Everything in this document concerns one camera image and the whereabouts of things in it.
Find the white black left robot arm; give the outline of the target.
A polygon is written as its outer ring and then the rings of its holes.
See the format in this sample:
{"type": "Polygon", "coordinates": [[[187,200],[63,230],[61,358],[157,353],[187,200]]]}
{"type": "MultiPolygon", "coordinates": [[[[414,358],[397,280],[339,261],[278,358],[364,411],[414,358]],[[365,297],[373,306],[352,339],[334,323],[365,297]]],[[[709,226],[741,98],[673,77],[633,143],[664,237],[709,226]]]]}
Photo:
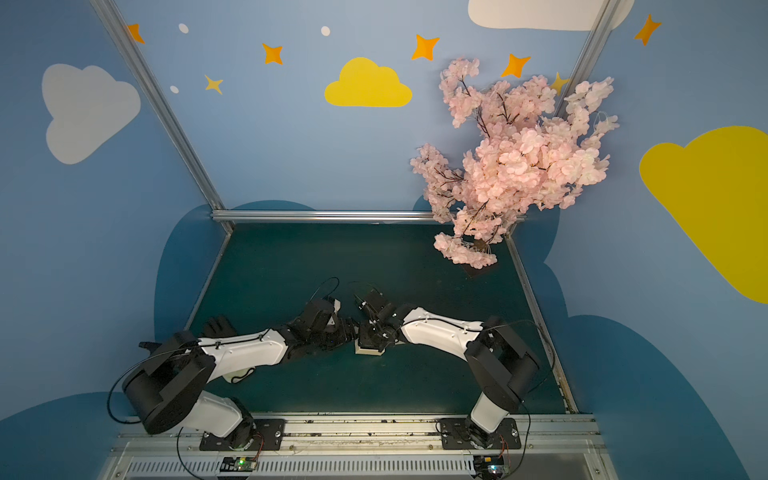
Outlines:
{"type": "Polygon", "coordinates": [[[176,333],[130,371],[123,393],[151,435],[179,427],[227,437],[249,425],[250,414],[241,403],[207,392],[207,385],[354,341],[357,323],[342,317],[340,307],[338,300],[312,300],[292,321],[249,335],[176,333]]]}

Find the white box base black insert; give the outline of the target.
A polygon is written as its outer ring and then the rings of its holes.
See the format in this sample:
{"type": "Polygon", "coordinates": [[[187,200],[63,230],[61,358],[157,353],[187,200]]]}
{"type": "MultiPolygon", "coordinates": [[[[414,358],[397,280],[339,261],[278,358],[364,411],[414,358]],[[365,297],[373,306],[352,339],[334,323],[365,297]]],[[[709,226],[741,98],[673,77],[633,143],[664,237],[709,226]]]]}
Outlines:
{"type": "Polygon", "coordinates": [[[354,343],[354,352],[356,355],[381,356],[385,351],[385,347],[381,347],[377,344],[368,344],[360,339],[357,339],[354,343]]]}

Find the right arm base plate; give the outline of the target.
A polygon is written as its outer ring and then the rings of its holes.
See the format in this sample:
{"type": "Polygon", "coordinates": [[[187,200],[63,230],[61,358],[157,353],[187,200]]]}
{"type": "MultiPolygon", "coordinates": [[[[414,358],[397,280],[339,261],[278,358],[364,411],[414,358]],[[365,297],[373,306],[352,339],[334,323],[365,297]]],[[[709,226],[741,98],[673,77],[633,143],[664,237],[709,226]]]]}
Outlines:
{"type": "Polygon", "coordinates": [[[519,450],[522,448],[517,423],[505,418],[492,433],[485,432],[469,418],[442,418],[436,423],[444,450],[519,450]]]}

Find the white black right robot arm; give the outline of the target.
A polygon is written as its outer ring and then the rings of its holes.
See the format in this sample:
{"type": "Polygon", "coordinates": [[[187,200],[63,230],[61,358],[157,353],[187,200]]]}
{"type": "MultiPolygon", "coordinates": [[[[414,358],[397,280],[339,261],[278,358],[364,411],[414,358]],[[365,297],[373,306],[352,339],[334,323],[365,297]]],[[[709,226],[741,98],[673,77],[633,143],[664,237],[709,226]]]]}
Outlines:
{"type": "Polygon", "coordinates": [[[465,321],[422,307],[396,305],[370,290],[356,303],[367,317],[356,348],[382,353],[398,344],[428,346],[464,360],[481,394],[468,417],[472,432],[490,435],[505,417],[523,406],[542,364],[511,325],[498,317],[465,321]]]}

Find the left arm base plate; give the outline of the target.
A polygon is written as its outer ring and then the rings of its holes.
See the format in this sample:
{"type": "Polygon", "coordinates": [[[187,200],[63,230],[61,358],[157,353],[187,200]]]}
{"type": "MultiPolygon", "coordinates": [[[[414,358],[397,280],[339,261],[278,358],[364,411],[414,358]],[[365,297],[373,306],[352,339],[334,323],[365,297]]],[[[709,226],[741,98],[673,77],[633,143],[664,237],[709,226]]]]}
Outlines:
{"type": "Polygon", "coordinates": [[[201,451],[277,451],[281,447],[286,421],[281,418],[242,420],[225,437],[205,432],[201,451]]]}

